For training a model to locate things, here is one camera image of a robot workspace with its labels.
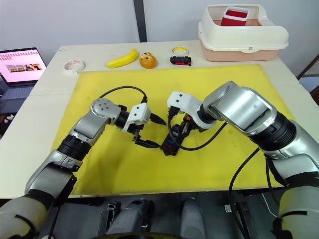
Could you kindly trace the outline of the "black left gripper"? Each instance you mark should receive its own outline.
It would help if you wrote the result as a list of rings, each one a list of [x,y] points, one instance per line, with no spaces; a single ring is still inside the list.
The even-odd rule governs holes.
[[[151,113],[150,120],[156,124],[166,125],[165,120],[163,120],[158,115]],[[151,140],[142,140],[140,139],[140,131],[144,128],[143,124],[136,125],[135,123],[130,124],[129,133],[133,135],[133,141],[135,144],[145,147],[145,148],[160,148],[160,145]]]

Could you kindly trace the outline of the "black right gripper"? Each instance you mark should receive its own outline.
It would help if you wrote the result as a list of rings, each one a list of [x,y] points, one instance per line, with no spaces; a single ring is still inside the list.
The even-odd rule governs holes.
[[[187,137],[192,130],[198,130],[199,132],[204,132],[207,129],[198,126],[193,118],[189,114],[185,114],[183,117],[183,122],[181,125],[175,124],[171,127],[171,133],[173,136]]]

